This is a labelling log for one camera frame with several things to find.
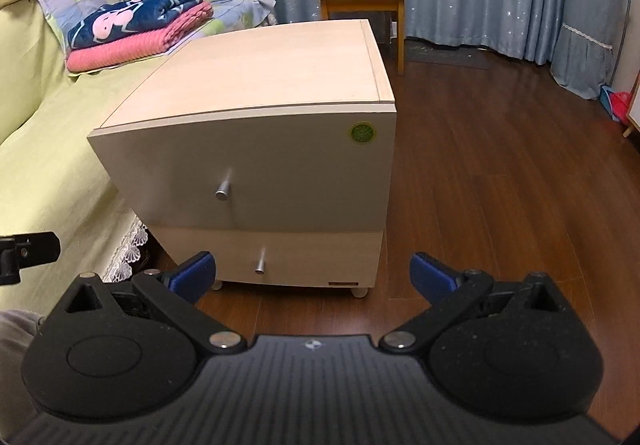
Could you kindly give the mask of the upper metal drawer knob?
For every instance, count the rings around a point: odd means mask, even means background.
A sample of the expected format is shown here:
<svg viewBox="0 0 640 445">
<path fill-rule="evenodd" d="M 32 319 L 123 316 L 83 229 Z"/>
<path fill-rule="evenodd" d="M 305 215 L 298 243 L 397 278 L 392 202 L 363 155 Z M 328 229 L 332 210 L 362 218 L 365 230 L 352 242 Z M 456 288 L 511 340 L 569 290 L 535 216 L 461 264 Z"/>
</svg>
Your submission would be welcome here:
<svg viewBox="0 0 640 445">
<path fill-rule="evenodd" d="M 232 170 L 228 169 L 224 178 L 221 180 L 219 185 L 217 186 L 215 197 L 220 202 L 226 202 L 231 194 L 231 185 L 232 185 Z"/>
</svg>

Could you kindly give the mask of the lower metal drawer knob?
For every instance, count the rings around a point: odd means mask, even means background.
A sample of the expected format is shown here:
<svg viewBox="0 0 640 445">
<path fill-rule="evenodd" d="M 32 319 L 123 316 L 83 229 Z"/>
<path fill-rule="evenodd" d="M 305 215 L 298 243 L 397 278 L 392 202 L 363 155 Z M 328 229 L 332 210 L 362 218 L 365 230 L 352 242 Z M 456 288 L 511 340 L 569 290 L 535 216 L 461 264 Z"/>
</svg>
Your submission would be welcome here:
<svg viewBox="0 0 640 445">
<path fill-rule="evenodd" d="M 258 275 L 264 275 L 266 272 L 266 248 L 260 250 L 259 259 L 255 266 L 255 273 Z"/>
</svg>

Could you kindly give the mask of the navy cartoon blanket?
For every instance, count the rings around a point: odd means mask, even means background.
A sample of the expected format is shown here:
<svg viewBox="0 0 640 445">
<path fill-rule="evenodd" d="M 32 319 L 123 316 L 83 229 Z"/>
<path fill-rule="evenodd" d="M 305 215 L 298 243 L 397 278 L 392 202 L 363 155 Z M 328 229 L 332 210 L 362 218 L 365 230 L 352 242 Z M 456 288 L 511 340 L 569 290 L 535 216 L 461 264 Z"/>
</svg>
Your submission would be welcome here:
<svg viewBox="0 0 640 445">
<path fill-rule="evenodd" d="M 113 42 L 162 29 L 204 0 L 128 0 L 102 5 L 66 34 L 71 50 Z"/>
</svg>

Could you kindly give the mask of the pink folded blanket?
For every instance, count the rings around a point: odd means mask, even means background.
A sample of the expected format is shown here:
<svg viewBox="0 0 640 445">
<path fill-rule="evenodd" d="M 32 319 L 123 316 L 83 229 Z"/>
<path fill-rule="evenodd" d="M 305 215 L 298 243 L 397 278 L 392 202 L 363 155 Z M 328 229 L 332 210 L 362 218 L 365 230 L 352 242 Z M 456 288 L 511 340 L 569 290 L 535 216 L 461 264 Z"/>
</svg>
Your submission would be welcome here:
<svg viewBox="0 0 640 445">
<path fill-rule="evenodd" d="M 67 57 L 66 68 L 72 74 L 81 74 L 163 54 L 207 23 L 213 15 L 212 5 L 205 1 L 180 14 L 164 28 L 134 34 L 102 46 L 73 50 Z"/>
</svg>

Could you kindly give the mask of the red blue items on floor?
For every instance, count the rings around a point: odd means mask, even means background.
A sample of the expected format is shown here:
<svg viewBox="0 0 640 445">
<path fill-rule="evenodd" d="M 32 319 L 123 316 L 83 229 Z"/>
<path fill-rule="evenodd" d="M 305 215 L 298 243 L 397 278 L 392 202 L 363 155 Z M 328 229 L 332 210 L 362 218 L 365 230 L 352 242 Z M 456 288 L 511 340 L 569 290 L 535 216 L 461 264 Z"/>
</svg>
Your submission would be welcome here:
<svg viewBox="0 0 640 445">
<path fill-rule="evenodd" d="M 628 110 L 632 95 L 630 92 L 616 92 L 611 87 L 603 86 L 600 90 L 599 103 L 612 120 L 628 126 Z"/>
</svg>

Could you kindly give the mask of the green round sticker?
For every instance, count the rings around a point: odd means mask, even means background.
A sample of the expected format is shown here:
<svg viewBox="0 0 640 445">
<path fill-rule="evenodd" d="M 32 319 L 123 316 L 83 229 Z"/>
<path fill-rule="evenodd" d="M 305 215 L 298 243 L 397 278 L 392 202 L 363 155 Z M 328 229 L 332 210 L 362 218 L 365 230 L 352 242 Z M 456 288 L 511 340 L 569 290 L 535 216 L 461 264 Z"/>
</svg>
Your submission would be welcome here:
<svg viewBox="0 0 640 445">
<path fill-rule="evenodd" d="M 376 129 L 370 122 L 359 121 L 349 129 L 349 137 L 352 142 L 360 145 L 371 143 L 375 136 Z"/>
</svg>

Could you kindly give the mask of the beige bedside cabinet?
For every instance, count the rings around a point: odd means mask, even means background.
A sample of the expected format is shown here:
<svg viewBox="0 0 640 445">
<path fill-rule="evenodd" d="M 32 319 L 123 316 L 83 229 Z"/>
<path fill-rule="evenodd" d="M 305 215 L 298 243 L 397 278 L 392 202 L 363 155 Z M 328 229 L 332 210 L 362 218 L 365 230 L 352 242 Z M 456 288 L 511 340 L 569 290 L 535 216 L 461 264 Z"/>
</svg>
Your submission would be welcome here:
<svg viewBox="0 0 640 445">
<path fill-rule="evenodd" d="M 169 257 L 217 283 L 345 288 L 378 274 L 396 127 L 370 24 L 329 20 L 189 42 L 90 134 Z"/>
</svg>

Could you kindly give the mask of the lower drawer front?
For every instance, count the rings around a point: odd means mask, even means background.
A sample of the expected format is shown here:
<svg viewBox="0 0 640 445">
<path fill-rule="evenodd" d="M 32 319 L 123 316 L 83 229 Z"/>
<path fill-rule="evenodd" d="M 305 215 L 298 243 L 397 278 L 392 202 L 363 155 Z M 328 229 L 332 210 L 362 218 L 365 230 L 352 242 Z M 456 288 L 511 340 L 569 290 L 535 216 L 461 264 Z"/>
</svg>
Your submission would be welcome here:
<svg viewBox="0 0 640 445">
<path fill-rule="evenodd" d="M 216 280 L 314 288 L 371 288 L 378 274 L 383 234 L 259 233 L 161 227 L 152 235 L 181 263 L 201 251 L 213 254 Z M 255 273 L 266 248 L 266 272 Z"/>
</svg>

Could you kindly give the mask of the metal drawer knob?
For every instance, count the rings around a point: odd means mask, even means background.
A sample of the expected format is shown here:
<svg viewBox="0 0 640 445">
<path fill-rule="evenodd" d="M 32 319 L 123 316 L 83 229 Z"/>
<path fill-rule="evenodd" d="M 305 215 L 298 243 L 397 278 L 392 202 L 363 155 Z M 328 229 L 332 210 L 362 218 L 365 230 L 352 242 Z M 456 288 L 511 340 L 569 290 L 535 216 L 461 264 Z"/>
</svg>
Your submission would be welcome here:
<svg viewBox="0 0 640 445">
<path fill-rule="evenodd" d="M 258 275 L 264 275 L 266 272 L 266 248 L 260 250 L 259 259 L 255 266 L 255 273 Z"/>
<path fill-rule="evenodd" d="M 217 186 L 215 197 L 220 202 L 226 202 L 231 194 L 231 185 L 232 185 L 232 170 L 228 169 L 224 178 L 221 180 L 219 185 Z"/>
</svg>

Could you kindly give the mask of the upper drawer front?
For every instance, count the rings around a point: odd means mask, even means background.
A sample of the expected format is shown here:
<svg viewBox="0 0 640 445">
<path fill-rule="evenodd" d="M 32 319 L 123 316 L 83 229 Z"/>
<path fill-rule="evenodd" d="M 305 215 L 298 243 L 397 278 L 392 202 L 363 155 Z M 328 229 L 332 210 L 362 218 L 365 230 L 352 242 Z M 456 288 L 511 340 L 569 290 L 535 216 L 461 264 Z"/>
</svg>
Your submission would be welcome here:
<svg viewBox="0 0 640 445">
<path fill-rule="evenodd" d="M 350 139 L 359 121 L 374 125 L 371 143 Z M 274 107 L 103 127 L 89 142 L 146 224 L 359 233 L 385 224 L 395 126 L 392 104 Z"/>
</svg>

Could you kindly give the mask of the green sofa cover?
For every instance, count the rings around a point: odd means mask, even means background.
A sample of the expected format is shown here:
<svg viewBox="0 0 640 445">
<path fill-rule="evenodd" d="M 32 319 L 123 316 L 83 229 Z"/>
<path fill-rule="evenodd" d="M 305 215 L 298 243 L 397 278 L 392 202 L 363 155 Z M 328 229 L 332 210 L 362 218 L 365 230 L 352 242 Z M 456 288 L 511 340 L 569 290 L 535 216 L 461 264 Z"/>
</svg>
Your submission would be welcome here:
<svg viewBox="0 0 640 445">
<path fill-rule="evenodd" d="M 78 274 L 106 274 L 136 226 L 87 138 L 157 66 L 73 77 L 36 0 L 1 11 L 1 233 L 53 231 L 61 242 L 58 261 L 1 289 L 4 439 L 36 413 L 21 366 L 39 326 Z"/>
</svg>

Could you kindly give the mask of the drawer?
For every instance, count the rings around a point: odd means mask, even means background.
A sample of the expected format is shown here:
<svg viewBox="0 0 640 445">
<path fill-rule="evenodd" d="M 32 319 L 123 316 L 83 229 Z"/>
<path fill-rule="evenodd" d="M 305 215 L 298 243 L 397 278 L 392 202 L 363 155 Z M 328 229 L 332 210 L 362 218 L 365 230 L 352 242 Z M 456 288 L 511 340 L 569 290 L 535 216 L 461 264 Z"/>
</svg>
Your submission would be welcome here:
<svg viewBox="0 0 640 445">
<path fill-rule="evenodd" d="M 378 274 L 383 234 L 259 233 L 161 227 L 152 235 L 181 263 L 201 251 L 213 254 L 216 280 L 314 288 L 371 288 Z M 255 273 L 266 248 L 266 272 Z"/>
<path fill-rule="evenodd" d="M 359 121 L 374 125 L 371 143 L 350 139 Z M 89 142 L 146 224 L 359 233 L 385 224 L 395 126 L 392 104 L 274 107 L 103 127 Z"/>
</svg>

